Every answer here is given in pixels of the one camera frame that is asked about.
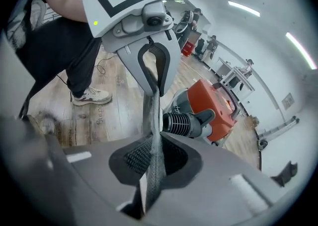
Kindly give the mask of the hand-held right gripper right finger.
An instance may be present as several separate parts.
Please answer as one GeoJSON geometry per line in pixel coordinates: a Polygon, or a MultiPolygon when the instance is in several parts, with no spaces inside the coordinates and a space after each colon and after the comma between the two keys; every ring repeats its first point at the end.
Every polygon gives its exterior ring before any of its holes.
{"type": "Polygon", "coordinates": [[[152,226],[269,226],[286,212],[280,187],[234,153],[207,143],[165,134],[200,155],[199,169],[182,169],[173,182],[191,175],[182,188],[163,190],[146,214],[152,226]]]}

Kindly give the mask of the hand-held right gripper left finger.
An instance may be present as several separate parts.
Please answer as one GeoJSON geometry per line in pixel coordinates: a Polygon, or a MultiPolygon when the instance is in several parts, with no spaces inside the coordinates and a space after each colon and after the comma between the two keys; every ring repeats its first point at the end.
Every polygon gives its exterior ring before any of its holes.
{"type": "Polygon", "coordinates": [[[129,187],[126,201],[112,204],[110,196],[124,195],[107,166],[107,156],[96,146],[63,150],[57,138],[47,135],[48,151],[53,162],[54,186],[59,189],[62,226],[152,226],[129,213],[137,204],[137,189],[129,187]]]}

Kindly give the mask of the person's left forearm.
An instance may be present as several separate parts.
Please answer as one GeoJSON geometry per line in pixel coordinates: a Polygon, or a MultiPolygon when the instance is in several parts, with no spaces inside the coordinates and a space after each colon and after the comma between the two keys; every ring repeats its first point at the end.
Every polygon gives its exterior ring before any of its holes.
{"type": "Polygon", "coordinates": [[[82,0],[46,0],[46,2],[60,16],[87,23],[82,0]]]}

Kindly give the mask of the red box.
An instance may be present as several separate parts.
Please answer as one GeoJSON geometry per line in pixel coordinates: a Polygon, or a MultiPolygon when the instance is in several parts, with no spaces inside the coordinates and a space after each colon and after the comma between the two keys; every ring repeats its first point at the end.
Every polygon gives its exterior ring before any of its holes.
{"type": "Polygon", "coordinates": [[[191,42],[187,41],[185,45],[183,46],[181,53],[182,55],[189,57],[192,54],[194,48],[195,48],[195,44],[192,44],[191,42]]]}

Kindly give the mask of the grey backpack machine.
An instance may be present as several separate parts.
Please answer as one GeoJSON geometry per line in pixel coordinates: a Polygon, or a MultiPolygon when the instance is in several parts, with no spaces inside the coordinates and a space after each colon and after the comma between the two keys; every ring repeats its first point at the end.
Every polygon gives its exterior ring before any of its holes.
{"type": "Polygon", "coordinates": [[[184,12],[182,19],[174,28],[175,34],[183,33],[189,25],[192,25],[194,13],[191,10],[184,12]]]}

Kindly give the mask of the red vacuum cleaner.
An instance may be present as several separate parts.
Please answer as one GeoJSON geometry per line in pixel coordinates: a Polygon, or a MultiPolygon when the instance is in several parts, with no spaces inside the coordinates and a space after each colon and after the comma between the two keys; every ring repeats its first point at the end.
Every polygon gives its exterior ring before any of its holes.
{"type": "Polygon", "coordinates": [[[239,113],[237,100],[224,84],[200,79],[178,91],[163,110],[163,131],[221,147],[239,113]]]}

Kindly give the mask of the white table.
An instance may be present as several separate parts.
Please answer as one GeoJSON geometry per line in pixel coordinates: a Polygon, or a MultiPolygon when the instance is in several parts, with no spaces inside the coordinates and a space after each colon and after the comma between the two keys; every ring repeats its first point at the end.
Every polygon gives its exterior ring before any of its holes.
{"type": "Polygon", "coordinates": [[[229,90],[233,89],[236,85],[243,85],[242,88],[238,88],[234,92],[239,101],[246,100],[253,92],[255,92],[255,88],[237,67],[231,68],[228,74],[220,80],[220,83],[227,86],[229,90]]]}
{"type": "Polygon", "coordinates": [[[216,75],[219,77],[226,76],[234,67],[229,61],[225,61],[222,58],[219,58],[217,61],[218,67],[216,70],[216,75]]]}

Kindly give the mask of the person's left shoe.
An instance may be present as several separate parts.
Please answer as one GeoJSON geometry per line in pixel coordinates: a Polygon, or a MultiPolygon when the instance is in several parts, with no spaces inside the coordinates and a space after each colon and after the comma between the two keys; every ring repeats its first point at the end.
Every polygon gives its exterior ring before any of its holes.
{"type": "Polygon", "coordinates": [[[83,106],[87,104],[103,105],[112,100],[112,93],[106,90],[100,90],[89,86],[81,97],[72,95],[72,102],[76,106],[83,106]]]}

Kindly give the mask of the person's black trousers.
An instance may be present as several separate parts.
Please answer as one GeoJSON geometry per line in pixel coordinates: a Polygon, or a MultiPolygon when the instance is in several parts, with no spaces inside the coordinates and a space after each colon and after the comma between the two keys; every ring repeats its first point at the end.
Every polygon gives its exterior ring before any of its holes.
{"type": "Polygon", "coordinates": [[[62,71],[67,86],[79,98],[90,86],[101,38],[94,38],[89,25],[63,17],[33,30],[17,51],[20,60],[35,79],[33,97],[62,71]]]}

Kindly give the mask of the metal ladder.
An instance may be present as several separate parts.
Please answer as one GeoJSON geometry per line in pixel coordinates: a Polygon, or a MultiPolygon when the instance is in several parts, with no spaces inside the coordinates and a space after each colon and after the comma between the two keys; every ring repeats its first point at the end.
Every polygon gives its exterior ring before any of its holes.
{"type": "Polygon", "coordinates": [[[273,140],[297,125],[299,121],[300,119],[298,117],[293,116],[290,120],[284,122],[283,124],[280,124],[272,129],[265,130],[264,132],[257,133],[258,139],[266,141],[273,140]]]}

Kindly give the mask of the grey wall plate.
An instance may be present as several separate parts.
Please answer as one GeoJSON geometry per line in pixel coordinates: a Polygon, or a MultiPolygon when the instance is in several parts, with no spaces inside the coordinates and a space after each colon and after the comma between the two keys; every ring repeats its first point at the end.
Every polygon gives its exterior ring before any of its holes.
{"type": "Polygon", "coordinates": [[[282,100],[282,104],[285,110],[288,110],[294,103],[295,101],[291,93],[288,93],[286,97],[282,100]]]}

